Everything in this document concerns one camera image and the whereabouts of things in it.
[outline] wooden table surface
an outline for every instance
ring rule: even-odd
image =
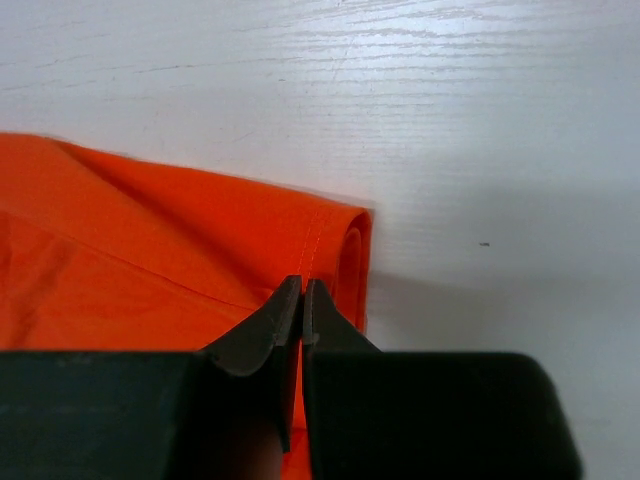
[[[640,4],[0,4],[0,129],[375,208],[370,336],[556,380],[640,471]]]

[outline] wood grain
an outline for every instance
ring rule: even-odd
[[[374,207],[374,341],[537,356],[589,478],[635,478],[640,4],[33,0],[0,22],[0,128]]]

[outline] cloth fold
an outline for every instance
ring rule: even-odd
[[[0,134],[0,348],[199,349],[289,274],[363,330],[370,238],[363,208]],[[285,478],[309,478],[296,438]]]

